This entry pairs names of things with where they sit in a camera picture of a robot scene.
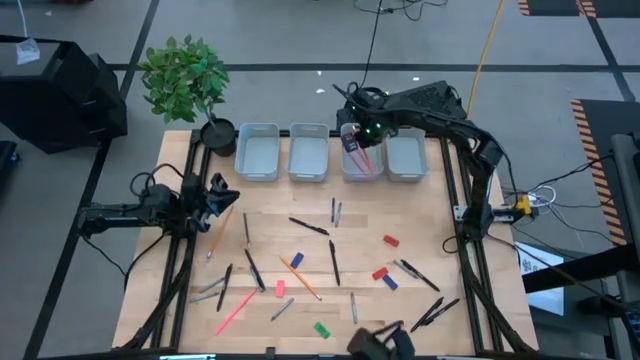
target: gray floor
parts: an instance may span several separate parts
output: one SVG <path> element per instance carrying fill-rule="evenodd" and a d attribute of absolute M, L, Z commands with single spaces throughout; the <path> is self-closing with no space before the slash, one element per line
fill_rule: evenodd
<path fill-rule="evenodd" d="M 398 1 L 385 0 L 389 6 Z M 95 0 L 84 6 L 29 5 L 30 34 L 78 42 L 109 63 L 126 64 L 150 0 Z M 375 7 L 377 1 L 361 0 Z M 414 23 L 399 14 L 380 20 L 374 63 L 475 64 L 491 26 L 498 0 L 451 0 L 444 8 L 427 7 Z M 363 63 L 374 15 L 361 13 L 350 0 L 161 0 L 147 46 L 162 46 L 168 36 L 203 36 L 230 64 Z M 599 20 L 620 64 L 639 65 L 634 37 L 638 19 Z M 0 33 L 20 35 L 15 6 L 0 6 Z M 487 58 L 491 64 L 606 64 L 585 18 L 520 15 L 508 1 Z M 124 73 L 117 74 L 119 79 Z M 341 97 L 331 84 L 359 81 L 361 72 L 234 72 L 227 103 L 217 113 L 236 125 L 275 122 L 335 123 Z M 640 94 L 640 74 L 625 74 Z M 368 84 L 397 91 L 445 79 L 468 99 L 473 73 L 371 72 Z M 142 99 L 139 74 L 126 99 L 129 135 L 113 142 L 94 196 L 99 202 L 130 201 L 133 174 L 153 167 L 167 129 L 191 129 L 187 123 L 165 126 Z M 518 186 L 567 172 L 584 163 L 571 98 L 622 100 L 607 73 L 485 73 L 473 109 L 476 123 L 495 134 L 514 162 Z M 15 139 L 0 128 L 0 139 Z M 22 357 L 83 191 L 95 149 L 46 156 L 19 142 L 23 156 L 0 207 L 0 359 Z M 499 169 L 506 179 L 504 168 Z M 558 201 L 595 204 L 590 175 L 556 184 Z M 575 226 L 605 231 L 598 209 L 563 210 Z M 522 229 L 558 248 L 596 252 L 603 239 L 576 233 L 543 216 Z M 516 238 L 522 241 L 518 233 Z M 93 240 L 121 264 L 133 255 L 136 231 L 110 231 Z M 41 356 L 104 351 L 111 346 L 122 300 L 122 277 L 80 243 L 45 339 Z M 537 329 L 543 349 L 554 354 L 603 355 L 602 342 L 557 329 Z"/>

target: green eraser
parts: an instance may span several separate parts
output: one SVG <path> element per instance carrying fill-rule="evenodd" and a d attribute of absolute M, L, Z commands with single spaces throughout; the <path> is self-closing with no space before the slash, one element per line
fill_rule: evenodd
<path fill-rule="evenodd" d="M 318 334 L 320 334 L 320 336 L 322 336 L 323 338 L 328 339 L 329 336 L 331 336 L 331 333 L 329 332 L 329 330 L 327 330 L 326 327 L 320 324 L 319 321 L 315 325 L 313 325 L 313 327 L 316 329 Z"/>

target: wooden table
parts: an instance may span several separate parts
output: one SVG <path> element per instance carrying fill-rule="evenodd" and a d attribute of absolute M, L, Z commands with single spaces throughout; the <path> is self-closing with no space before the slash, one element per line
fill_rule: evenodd
<path fill-rule="evenodd" d="M 190 132 L 186 131 L 166 132 L 158 163 L 168 162 L 183 169 L 189 137 Z M 229 263 L 234 264 L 233 274 L 220 312 L 215 309 L 217 298 L 187 304 L 180 351 L 264 353 L 266 347 L 275 346 L 278 354 L 344 354 L 359 327 L 375 330 L 396 320 L 404 320 L 410 327 L 438 297 L 444 296 L 445 303 L 454 298 L 462 301 L 430 326 L 411 334 L 416 353 L 473 354 L 459 260 L 456 255 L 445 254 L 441 248 L 442 242 L 452 236 L 454 230 L 440 145 L 437 140 L 425 141 L 430 170 L 417 184 L 391 183 L 386 178 L 370 184 L 344 182 L 337 138 L 330 141 L 329 175 L 319 184 L 289 180 L 285 170 L 288 138 L 281 139 L 279 177 L 272 183 L 246 182 L 235 173 L 233 157 L 213 156 L 209 176 L 220 172 L 229 188 L 239 190 L 241 196 L 211 260 L 206 259 L 206 253 L 220 219 L 212 219 L 212 230 L 198 235 L 189 297 L 196 296 L 204 285 L 223 276 Z M 454 173 L 458 175 L 458 164 L 453 162 Z M 173 172 L 160 171 L 156 177 L 159 183 L 179 189 L 181 179 Z M 457 180 L 458 189 L 462 189 L 460 179 Z M 464 203 L 461 192 L 458 196 Z M 336 203 L 341 201 L 343 204 L 337 229 L 330 223 L 332 197 L 336 198 Z M 493 181 L 491 198 L 494 204 L 502 201 L 497 179 Z M 222 320 L 255 288 L 243 252 L 242 212 L 248 216 L 251 254 L 267 291 L 257 293 L 220 336 L 215 336 L 214 330 Z M 289 216 L 329 230 L 336 246 L 342 286 L 336 285 L 328 237 L 290 222 Z M 143 229 L 137 253 L 159 233 L 159 229 Z M 493 225 L 490 233 L 512 241 L 507 225 Z M 383 242 L 385 234 L 399 239 L 399 247 Z M 114 346 L 129 340 L 156 305 L 168 246 L 168 240 L 161 242 L 136 265 L 124 297 Z M 516 253 L 491 240 L 485 240 L 485 251 L 498 308 L 522 338 L 537 348 Z M 299 271 L 318 290 L 322 301 L 318 301 L 280 261 L 280 255 L 292 259 L 297 252 L 305 255 Z M 400 258 L 429 277 L 442 292 L 435 292 L 395 266 L 393 260 Z M 383 266 L 389 269 L 390 276 L 399 285 L 396 291 L 382 280 L 372 279 L 371 274 Z M 286 282 L 284 298 L 275 297 L 277 280 Z M 356 296 L 357 325 L 352 321 L 351 291 Z M 295 302 L 271 322 L 271 316 L 289 297 L 295 297 Z M 490 349 L 486 312 L 479 302 L 478 309 L 485 348 Z M 172 320 L 172 316 L 173 309 L 168 311 L 167 321 Z M 329 339 L 317 334 L 313 327 L 317 321 L 331 332 Z M 170 327 L 165 326 L 165 329 L 163 344 L 168 343 L 170 333 Z"/>

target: pink pencil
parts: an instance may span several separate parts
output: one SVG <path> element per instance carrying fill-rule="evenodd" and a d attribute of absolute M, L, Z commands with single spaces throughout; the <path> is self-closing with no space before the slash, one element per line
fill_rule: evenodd
<path fill-rule="evenodd" d="M 222 322 L 222 324 L 218 326 L 218 328 L 216 329 L 216 336 L 218 336 L 222 332 L 222 330 L 224 330 L 224 327 L 227 326 L 227 324 L 230 323 L 231 320 L 233 320 L 233 317 L 236 316 L 238 311 L 242 310 L 242 308 L 247 304 L 249 299 L 251 299 L 251 297 L 255 293 L 256 293 L 256 290 L 254 289 L 249 293 L 249 295 L 245 296 L 244 299 L 242 299 L 242 302 L 240 303 L 240 305 L 236 306 L 236 308 L 233 309 L 231 314 L 227 315 L 227 317 L 224 318 L 224 321 Z"/>

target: plastic bin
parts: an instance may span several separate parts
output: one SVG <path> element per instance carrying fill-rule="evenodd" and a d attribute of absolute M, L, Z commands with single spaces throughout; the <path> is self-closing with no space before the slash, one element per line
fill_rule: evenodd
<path fill-rule="evenodd" d="M 389 180 L 418 182 L 427 174 L 424 131 L 400 129 L 398 135 L 385 141 Z"/>
<path fill-rule="evenodd" d="M 346 123 L 340 127 L 340 134 L 345 134 L 347 132 L 351 132 L 353 126 L 356 124 Z M 382 145 L 371 146 L 365 149 L 369 160 L 371 161 L 371 165 L 373 166 L 373 175 L 369 173 L 369 168 L 367 167 L 365 161 L 362 159 L 362 152 L 357 151 L 353 153 L 353 156 L 360 164 L 360 167 L 367 171 L 367 175 L 362 173 L 358 165 L 353 162 L 351 155 L 347 154 L 342 148 L 342 178 L 346 181 L 357 181 L 357 182 L 365 182 L 365 181 L 375 181 L 380 178 L 382 172 L 384 171 L 384 165 L 382 163 Z"/>
<path fill-rule="evenodd" d="M 276 124 L 244 124 L 238 134 L 234 169 L 247 181 L 278 178 L 280 129 Z"/>
<path fill-rule="evenodd" d="M 289 130 L 289 178 L 323 181 L 329 172 L 329 127 L 323 124 L 292 124 Z"/>

